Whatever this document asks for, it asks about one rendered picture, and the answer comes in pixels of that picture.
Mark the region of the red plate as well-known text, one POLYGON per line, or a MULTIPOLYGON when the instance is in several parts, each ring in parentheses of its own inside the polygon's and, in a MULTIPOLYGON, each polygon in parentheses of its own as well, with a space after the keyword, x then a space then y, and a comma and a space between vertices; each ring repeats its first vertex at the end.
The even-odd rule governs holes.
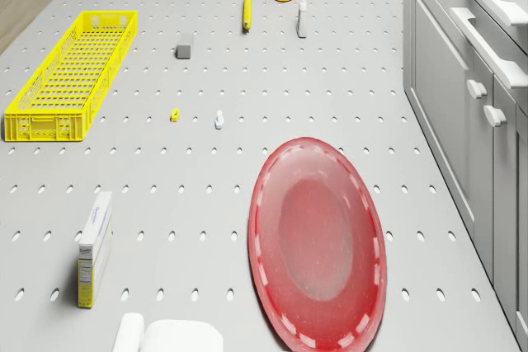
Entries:
POLYGON ((365 183, 331 145, 292 139, 252 192, 247 248, 276 334, 295 352, 365 352, 384 314, 384 234, 365 183))

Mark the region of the grey cube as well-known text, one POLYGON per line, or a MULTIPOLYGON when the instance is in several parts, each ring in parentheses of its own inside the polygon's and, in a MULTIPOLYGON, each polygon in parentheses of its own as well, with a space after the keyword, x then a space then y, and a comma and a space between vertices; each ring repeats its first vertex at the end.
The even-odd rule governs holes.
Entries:
POLYGON ((177 59, 189 59, 191 57, 191 51, 193 47, 193 34, 192 33, 184 33, 181 35, 175 55, 177 59))

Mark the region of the small white bottle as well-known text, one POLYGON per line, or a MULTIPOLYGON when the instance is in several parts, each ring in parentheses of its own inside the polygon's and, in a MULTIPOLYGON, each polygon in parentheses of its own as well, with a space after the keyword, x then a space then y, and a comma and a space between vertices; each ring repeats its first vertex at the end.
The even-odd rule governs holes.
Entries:
POLYGON ((306 0, 299 0, 296 30, 298 37, 301 39, 306 38, 308 35, 307 7, 308 3, 306 0))

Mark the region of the white cabinet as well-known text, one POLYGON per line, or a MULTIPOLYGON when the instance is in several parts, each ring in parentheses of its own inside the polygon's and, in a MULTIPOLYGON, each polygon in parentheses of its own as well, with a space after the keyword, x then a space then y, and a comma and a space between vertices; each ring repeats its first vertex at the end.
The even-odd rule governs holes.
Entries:
POLYGON ((403 86, 528 352, 528 0, 403 0, 403 86))

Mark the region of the white and yellow box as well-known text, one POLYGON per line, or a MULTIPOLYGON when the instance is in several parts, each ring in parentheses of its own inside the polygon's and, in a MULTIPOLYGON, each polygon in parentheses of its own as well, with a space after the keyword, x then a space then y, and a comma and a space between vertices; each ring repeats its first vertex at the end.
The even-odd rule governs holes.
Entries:
POLYGON ((92 206, 78 253, 78 306, 91 308, 96 300, 112 244, 112 193, 101 191, 92 206))

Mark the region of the yellow basket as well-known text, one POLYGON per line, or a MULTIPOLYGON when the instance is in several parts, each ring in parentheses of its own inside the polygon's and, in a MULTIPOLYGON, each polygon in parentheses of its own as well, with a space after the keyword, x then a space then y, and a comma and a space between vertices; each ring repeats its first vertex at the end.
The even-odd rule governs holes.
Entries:
POLYGON ((136 33, 136 11, 81 12, 5 110, 5 139, 82 141, 136 33))

